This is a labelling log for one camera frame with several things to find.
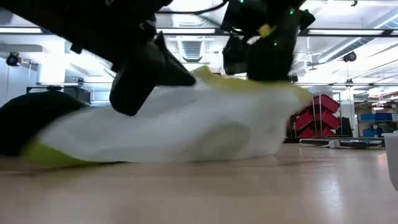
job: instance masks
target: white cloth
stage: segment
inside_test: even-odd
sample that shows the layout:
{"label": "white cloth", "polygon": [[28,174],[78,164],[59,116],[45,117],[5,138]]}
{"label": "white cloth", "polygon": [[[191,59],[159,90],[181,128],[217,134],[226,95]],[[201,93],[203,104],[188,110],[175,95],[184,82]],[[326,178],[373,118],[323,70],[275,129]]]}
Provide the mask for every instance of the white cloth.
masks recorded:
{"label": "white cloth", "polygon": [[73,113],[39,141],[91,162],[246,159],[275,153],[287,119],[308,103],[293,85],[230,91],[197,79],[194,87],[156,88],[133,117],[110,106]]}

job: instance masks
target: table surface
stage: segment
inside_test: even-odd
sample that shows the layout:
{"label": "table surface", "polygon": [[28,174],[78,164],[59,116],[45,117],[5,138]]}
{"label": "table surface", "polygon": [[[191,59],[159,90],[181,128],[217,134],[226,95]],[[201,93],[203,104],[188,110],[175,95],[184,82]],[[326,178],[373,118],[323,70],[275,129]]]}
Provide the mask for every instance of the table surface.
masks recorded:
{"label": "table surface", "polygon": [[284,145],[194,164],[0,167],[1,224],[398,223],[384,150]]}

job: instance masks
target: fluorescent light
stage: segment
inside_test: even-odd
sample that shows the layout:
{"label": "fluorescent light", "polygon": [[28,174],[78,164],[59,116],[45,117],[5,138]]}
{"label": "fluorescent light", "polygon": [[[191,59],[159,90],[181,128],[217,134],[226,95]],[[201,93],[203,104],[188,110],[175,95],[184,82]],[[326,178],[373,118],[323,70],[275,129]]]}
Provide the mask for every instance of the fluorescent light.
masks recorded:
{"label": "fluorescent light", "polygon": [[387,101],[380,101],[380,102],[377,102],[377,103],[372,103],[372,105],[382,105],[384,103],[387,103]]}
{"label": "fluorescent light", "polygon": [[169,28],[169,29],[157,29],[157,32],[163,32],[164,34],[215,34],[215,29],[191,29],[191,28]]}
{"label": "fluorescent light", "polygon": [[41,34],[40,28],[0,27],[0,33],[8,34]]}
{"label": "fluorescent light", "polygon": [[298,86],[329,86],[329,83],[294,83]]}
{"label": "fluorescent light", "polygon": [[312,35],[380,35],[383,30],[327,30],[327,29],[310,29],[308,34]]}
{"label": "fluorescent light", "polygon": [[215,41],[214,38],[198,38],[198,37],[189,37],[189,36],[184,36],[184,37],[168,37],[166,40],[169,41]]}
{"label": "fluorescent light", "polygon": [[38,83],[39,85],[47,86],[78,86],[79,83]]}
{"label": "fluorescent light", "polygon": [[109,100],[93,100],[93,101],[90,101],[90,103],[110,103],[110,101]]}

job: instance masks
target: black cable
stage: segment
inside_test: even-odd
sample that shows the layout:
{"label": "black cable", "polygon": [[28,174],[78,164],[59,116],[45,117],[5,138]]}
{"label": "black cable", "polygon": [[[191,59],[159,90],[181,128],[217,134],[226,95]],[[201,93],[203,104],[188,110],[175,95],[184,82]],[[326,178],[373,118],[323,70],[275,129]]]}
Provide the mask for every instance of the black cable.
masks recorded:
{"label": "black cable", "polygon": [[213,6],[211,8],[208,9],[203,9],[203,10],[199,10],[199,11],[159,11],[157,12],[158,14],[194,14],[194,15],[200,15],[206,12],[211,12],[211,11],[215,11],[218,9],[221,9],[222,7],[224,7],[229,0],[223,0],[222,3],[220,3],[217,6]]}

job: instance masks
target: ceiling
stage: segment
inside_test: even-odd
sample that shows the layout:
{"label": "ceiling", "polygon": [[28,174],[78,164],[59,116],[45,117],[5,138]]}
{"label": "ceiling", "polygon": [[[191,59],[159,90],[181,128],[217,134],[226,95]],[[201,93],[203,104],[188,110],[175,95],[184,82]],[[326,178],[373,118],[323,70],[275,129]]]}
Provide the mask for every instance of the ceiling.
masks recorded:
{"label": "ceiling", "polygon": [[[222,0],[191,1],[174,0],[169,9],[195,11],[219,4]],[[302,9],[308,9],[317,20],[310,28],[319,29],[398,29],[398,1],[360,0],[356,6],[345,0],[308,0]],[[204,16],[221,23],[226,7]],[[13,16],[7,26],[35,26]],[[157,27],[214,27],[215,25],[197,16],[158,15]],[[188,69],[203,64],[214,72],[222,72],[222,50],[226,36],[180,36],[168,37],[167,46]],[[90,54],[71,55],[65,51],[65,41],[54,35],[6,35],[0,34],[1,45],[39,45],[42,52],[25,52],[24,57],[37,63],[50,58],[72,64],[73,75],[83,76],[93,82],[110,82],[111,79],[98,58]],[[299,37],[295,48],[293,69],[302,83],[345,82],[353,78],[355,83],[389,83],[398,81],[398,38],[376,38],[371,41],[347,37]],[[355,62],[343,62],[341,57],[352,50],[358,58]]]}

